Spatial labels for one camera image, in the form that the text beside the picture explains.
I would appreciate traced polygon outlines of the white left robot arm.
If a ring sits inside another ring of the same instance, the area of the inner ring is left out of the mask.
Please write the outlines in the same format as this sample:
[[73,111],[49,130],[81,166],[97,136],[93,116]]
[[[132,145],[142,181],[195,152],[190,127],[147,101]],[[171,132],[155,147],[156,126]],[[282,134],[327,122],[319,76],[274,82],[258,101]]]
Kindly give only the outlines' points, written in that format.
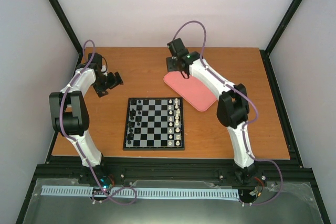
[[100,184],[108,180],[109,170],[101,165],[102,154],[89,133],[90,118],[84,96],[93,87],[101,98],[108,94],[109,89],[123,84],[118,72],[107,72],[104,61],[102,55],[90,53],[89,61],[77,65],[68,84],[59,92],[49,95],[53,129],[74,146],[83,166],[94,167],[90,176]]

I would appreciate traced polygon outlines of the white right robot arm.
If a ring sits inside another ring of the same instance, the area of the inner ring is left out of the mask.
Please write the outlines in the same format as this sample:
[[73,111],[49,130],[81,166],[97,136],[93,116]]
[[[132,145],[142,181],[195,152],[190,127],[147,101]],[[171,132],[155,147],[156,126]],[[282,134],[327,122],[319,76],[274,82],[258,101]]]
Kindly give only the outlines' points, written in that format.
[[246,88],[222,77],[198,52],[189,52],[180,38],[167,44],[174,65],[183,77],[194,77],[217,98],[217,118],[227,128],[236,167],[233,174],[240,184],[246,184],[256,172],[254,154],[248,136],[249,104]]

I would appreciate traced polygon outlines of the pink plastic tray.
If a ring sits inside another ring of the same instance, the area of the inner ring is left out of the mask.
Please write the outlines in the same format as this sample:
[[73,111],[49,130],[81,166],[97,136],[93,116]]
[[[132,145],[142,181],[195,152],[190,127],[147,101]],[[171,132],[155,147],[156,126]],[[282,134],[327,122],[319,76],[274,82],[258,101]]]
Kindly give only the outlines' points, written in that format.
[[163,81],[197,111],[204,112],[217,101],[211,90],[195,77],[184,79],[180,72],[172,71]]

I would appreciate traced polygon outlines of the black and white chessboard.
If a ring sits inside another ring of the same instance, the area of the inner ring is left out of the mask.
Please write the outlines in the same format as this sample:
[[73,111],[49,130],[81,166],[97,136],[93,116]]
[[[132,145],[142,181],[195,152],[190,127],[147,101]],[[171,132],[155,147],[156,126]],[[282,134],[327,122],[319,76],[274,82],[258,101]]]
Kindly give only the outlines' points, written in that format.
[[[180,125],[175,125],[176,108],[174,104],[175,98],[180,101]],[[131,101],[136,100],[136,105],[132,105]],[[141,115],[137,115],[137,105],[141,105]],[[136,114],[134,120],[130,120],[131,110],[135,109]],[[135,118],[141,117],[140,126],[136,126]],[[129,122],[134,122],[134,127],[129,127]],[[129,128],[133,128],[133,140],[128,139]],[[140,128],[140,133],[135,133],[135,128]],[[176,140],[175,136],[180,135],[181,139]],[[172,141],[173,145],[168,146],[168,141]],[[180,141],[180,146],[175,146],[175,142]],[[168,97],[168,98],[129,98],[127,108],[127,118],[125,122],[123,150],[184,150],[184,118],[183,118],[183,98],[181,97]]]

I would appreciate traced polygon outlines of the black aluminium frame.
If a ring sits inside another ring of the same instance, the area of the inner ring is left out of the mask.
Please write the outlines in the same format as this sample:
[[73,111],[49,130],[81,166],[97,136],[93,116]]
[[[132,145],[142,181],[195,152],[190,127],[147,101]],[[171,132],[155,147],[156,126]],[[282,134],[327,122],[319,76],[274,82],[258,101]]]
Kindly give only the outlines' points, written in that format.
[[[301,2],[302,0],[292,0],[292,3],[284,14],[284,17],[279,23],[279,26],[272,36],[267,48],[265,50],[261,50],[260,55],[290,154],[290,160],[278,161],[278,165],[282,169],[284,180],[287,182],[292,180],[295,182],[310,182],[322,222],[330,223],[330,219],[324,206],[313,171],[311,168],[305,168],[303,166],[292,127],[289,122],[288,114],[285,109],[284,101],[270,61],[270,54],[272,50],[275,48],[276,43],[281,38]],[[228,168],[231,164],[233,164],[232,161],[227,159],[210,159],[208,161],[204,159],[182,159],[179,164],[177,158],[108,158],[107,162],[109,165],[127,165],[131,167],[132,170],[136,171],[137,176],[149,176],[153,178],[179,179],[182,177],[182,171],[186,171],[184,180],[204,178],[211,165],[213,165],[217,170],[221,170],[223,168]],[[44,164],[37,165],[36,167],[16,222],[23,223],[28,219],[28,208],[33,203],[33,190],[36,186],[37,179],[70,179],[79,177],[81,177],[81,174],[79,173],[78,158],[56,157],[52,156],[51,153],[48,153],[46,162]]]

